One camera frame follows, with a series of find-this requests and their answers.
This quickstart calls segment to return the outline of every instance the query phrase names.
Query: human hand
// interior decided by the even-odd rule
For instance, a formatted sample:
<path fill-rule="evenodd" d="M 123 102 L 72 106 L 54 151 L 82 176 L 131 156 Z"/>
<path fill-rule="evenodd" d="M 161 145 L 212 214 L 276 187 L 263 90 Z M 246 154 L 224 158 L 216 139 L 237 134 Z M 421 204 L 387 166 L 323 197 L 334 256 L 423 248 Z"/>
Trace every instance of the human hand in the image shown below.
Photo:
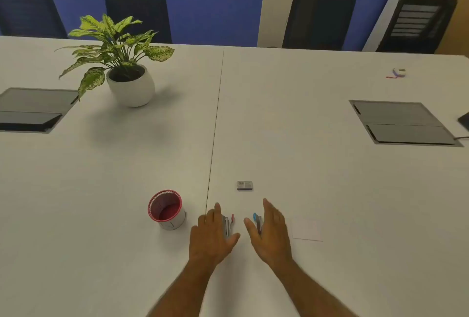
<path fill-rule="evenodd" d="M 210 273 L 226 258 L 238 242 L 241 235 L 235 233 L 228 239 L 223 236 L 221 207 L 217 202 L 215 208 L 199 217 L 198 225 L 191 229 L 189 242 L 189 261 L 209 269 Z"/>
<path fill-rule="evenodd" d="M 262 236 L 259 235 L 257 227 L 249 218 L 244 219 L 244 224 L 257 255 L 275 272 L 293 261 L 290 238 L 282 213 L 273 207 L 266 198 L 263 200 L 263 204 Z"/>

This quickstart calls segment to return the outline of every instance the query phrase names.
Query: pink sticky note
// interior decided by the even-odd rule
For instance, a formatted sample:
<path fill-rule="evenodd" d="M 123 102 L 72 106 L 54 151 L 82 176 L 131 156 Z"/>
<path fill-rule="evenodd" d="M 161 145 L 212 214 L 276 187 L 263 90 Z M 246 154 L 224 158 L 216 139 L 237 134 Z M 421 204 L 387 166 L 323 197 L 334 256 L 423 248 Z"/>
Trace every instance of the pink sticky note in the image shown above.
<path fill-rule="evenodd" d="M 293 218 L 288 226 L 290 237 L 322 242 L 319 224 L 312 219 Z"/>

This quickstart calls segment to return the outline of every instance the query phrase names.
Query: red and white cup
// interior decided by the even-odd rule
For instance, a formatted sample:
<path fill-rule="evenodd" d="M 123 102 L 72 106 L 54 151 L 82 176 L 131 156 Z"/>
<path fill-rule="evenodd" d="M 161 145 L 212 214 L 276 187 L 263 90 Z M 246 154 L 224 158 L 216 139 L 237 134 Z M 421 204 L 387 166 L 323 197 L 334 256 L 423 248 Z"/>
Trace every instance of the red and white cup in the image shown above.
<path fill-rule="evenodd" d="M 186 219 L 181 196 L 174 190 L 163 190 L 153 196 L 148 203 L 148 215 L 167 231 L 175 230 Z"/>

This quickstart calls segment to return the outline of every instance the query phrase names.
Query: chair backrest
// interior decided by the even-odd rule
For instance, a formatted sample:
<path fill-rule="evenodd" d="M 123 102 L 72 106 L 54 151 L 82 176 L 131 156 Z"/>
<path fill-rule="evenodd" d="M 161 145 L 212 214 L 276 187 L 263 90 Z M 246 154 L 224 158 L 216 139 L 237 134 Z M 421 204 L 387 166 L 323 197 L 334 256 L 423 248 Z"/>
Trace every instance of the chair backrest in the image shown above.
<path fill-rule="evenodd" d="M 341 50 L 356 0 L 293 0 L 282 48 Z"/>
<path fill-rule="evenodd" d="M 399 0 L 377 52 L 435 53 L 456 0 Z"/>
<path fill-rule="evenodd" d="M 4 36 L 67 38 L 54 0 L 0 0 Z"/>
<path fill-rule="evenodd" d="M 158 33 L 153 36 L 153 43 L 173 43 L 166 0 L 106 0 L 106 10 L 114 22 L 129 16 L 141 20 L 142 24 L 125 29 L 131 35 L 154 30 Z"/>

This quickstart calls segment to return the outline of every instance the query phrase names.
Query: potted plant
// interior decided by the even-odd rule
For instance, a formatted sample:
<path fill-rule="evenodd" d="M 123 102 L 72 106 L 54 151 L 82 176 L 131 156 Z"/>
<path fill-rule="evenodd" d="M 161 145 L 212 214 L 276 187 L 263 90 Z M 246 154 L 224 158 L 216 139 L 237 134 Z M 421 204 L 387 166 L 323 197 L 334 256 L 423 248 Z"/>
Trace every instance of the potted plant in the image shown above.
<path fill-rule="evenodd" d="M 138 61 L 146 56 L 153 61 L 165 61 L 173 55 L 174 49 L 150 46 L 151 39 L 156 34 L 153 30 L 137 36 L 123 33 L 128 25 L 142 23 L 140 20 L 132 21 L 132 16 L 117 24 L 107 15 L 103 15 L 101 22 L 89 15 L 80 19 L 80 29 L 72 30 L 68 35 L 91 36 L 103 44 L 62 47 L 77 48 L 72 54 L 78 59 L 59 78 L 80 65 L 99 63 L 104 66 L 89 68 L 83 76 L 78 88 L 79 99 L 87 90 L 102 85 L 107 78 L 109 87 L 120 104 L 129 107 L 147 104 L 155 93 L 155 84 L 146 67 L 138 64 Z"/>

